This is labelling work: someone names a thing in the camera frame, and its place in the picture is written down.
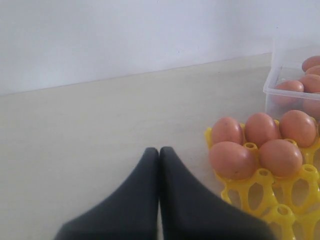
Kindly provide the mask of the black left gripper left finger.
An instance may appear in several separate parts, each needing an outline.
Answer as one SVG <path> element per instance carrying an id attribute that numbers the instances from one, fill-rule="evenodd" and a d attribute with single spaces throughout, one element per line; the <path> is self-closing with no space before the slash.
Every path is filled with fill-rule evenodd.
<path id="1" fill-rule="evenodd" d="M 145 149 L 140 161 L 109 197 L 68 221 L 57 240 L 156 240 L 159 152 Z"/>

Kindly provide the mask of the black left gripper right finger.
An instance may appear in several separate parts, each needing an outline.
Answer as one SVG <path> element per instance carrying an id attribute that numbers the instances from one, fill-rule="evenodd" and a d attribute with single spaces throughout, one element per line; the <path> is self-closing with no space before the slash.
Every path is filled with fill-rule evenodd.
<path id="1" fill-rule="evenodd" d="M 158 186 L 166 240 L 275 239 L 264 221 L 208 190 L 169 146 L 160 149 Z"/>

